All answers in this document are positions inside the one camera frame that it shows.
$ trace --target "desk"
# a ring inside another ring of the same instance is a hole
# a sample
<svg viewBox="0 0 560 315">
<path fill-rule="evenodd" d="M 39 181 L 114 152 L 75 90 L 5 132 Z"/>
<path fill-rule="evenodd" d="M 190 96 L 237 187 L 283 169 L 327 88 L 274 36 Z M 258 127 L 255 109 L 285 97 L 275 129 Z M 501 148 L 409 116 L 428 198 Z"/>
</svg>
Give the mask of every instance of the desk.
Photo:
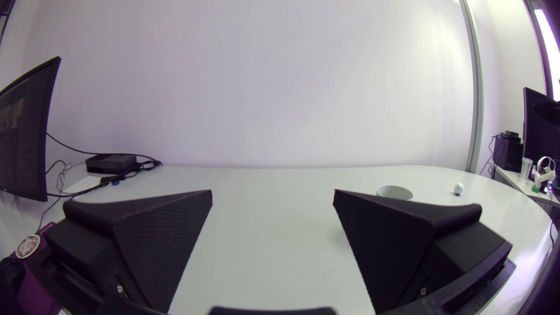
<svg viewBox="0 0 560 315">
<path fill-rule="evenodd" d="M 511 185 L 514 189 L 520 191 L 521 193 L 527 195 L 527 197 L 531 198 L 536 202 L 541 202 L 545 205 L 550 204 L 551 197 L 552 197 L 552 206 L 553 207 L 560 207 L 560 201 L 556 198 L 556 196 L 550 192 L 547 193 L 536 193 L 531 190 L 531 187 L 534 185 L 534 182 L 531 180 L 527 180 L 525 184 L 521 183 L 519 180 L 520 173 L 512 172 L 510 170 L 504 170 L 499 165 L 493 163 L 494 171 L 498 173 L 501 177 L 503 177 L 506 182 Z"/>
<path fill-rule="evenodd" d="M 465 185 L 461 196 L 452 193 L 457 182 Z M 163 166 L 118 186 L 88 193 L 78 201 L 113 202 L 212 190 L 213 207 L 184 271 L 171 314 L 202 315 L 221 305 L 257 309 L 332 306 L 339 315 L 364 315 L 374 310 L 332 205 L 334 189 L 375 194 L 383 184 L 410 189 L 413 201 L 481 204 L 481 222 L 513 244 L 509 258 L 517 265 L 482 314 L 515 314 L 520 309 L 550 246 L 550 219 L 524 194 L 475 174 L 431 166 Z"/>
</svg>

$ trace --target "white wall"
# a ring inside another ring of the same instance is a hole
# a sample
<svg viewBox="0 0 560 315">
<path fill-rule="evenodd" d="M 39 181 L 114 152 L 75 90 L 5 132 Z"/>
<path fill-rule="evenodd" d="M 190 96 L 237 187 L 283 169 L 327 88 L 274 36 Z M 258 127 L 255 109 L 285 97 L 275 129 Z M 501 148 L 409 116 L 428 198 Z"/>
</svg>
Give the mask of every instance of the white wall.
<svg viewBox="0 0 560 315">
<path fill-rule="evenodd" d="M 55 55 L 49 132 L 83 149 L 178 165 L 466 163 L 455 1 L 41 1 L 24 67 Z"/>
<path fill-rule="evenodd" d="M 477 28 L 484 84 L 478 173 L 491 155 L 487 146 L 493 135 L 505 130 L 522 134 L 523 87 L 545 92 L 545 84 L 533 25 L 523 1 L 468 2 Z"/>
<path fill-rule="evenodd" d="M 18 78 L 25 70 L 21 68 L 24 49 L 31 23 L 39 0 L 17 0 L 0 45 L 0 89 Z"/>
</svg>

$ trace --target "sticker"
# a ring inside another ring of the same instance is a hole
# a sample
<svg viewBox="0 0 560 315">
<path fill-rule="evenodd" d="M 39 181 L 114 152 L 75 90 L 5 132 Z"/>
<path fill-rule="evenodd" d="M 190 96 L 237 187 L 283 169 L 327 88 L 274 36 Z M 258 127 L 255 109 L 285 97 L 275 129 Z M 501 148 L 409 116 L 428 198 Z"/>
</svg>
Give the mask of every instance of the sticker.
<svg viewBox="0 0 560 315">
<path fill-rule="evenodd" d="M 37 250 L 40 242 L 41 238 L 38 235 L 29 235 L 17 246 L 16 257 L 19 259 L 28 258 Z"/>
</svg>

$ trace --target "plastic cup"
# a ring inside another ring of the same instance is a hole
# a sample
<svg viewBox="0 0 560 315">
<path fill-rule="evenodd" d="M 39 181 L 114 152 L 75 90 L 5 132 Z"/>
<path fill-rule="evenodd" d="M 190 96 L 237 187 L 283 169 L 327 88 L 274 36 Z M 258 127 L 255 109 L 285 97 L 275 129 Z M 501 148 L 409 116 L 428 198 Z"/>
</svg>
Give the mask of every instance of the plastic cup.
<svg viewBox="0 0 560 315">
<path fill-rule="evenodd" d="M 529 172 L 531 171 L 531 165 L 533 164 L 532 159 L 526 157 L 523 158 L 523 164 L 521 165 L 521 173 L 519 174 L 519 181 L 526 184 L 527 178 L 529 177 Z"/>
<path fill-rule="evenodd" d="M 401 186 L 383 185 L 377 189 L 377 195 L 381 197 L 410 200 L 412 192 Z"/>
</svg>

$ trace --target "clear cup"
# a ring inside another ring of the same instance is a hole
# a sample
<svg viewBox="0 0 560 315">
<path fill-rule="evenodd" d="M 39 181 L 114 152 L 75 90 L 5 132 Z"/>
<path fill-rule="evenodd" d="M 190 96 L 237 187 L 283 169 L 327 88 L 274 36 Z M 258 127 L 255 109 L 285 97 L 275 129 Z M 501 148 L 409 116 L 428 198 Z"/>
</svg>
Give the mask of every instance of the clear cup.
<svg viewBox="0 0 560 315">
<path fill-rule="evenodd" d="M 533 164 L 533 160 L 527 157 L 522 159 L 523 164 L 521 165 L 521 173 L 519 174 L 519 181 L 521 183 L 526 184 L 527 178 L 529 177 L 529 172 L 531 171 L 531 165 Z"/>
</svg>

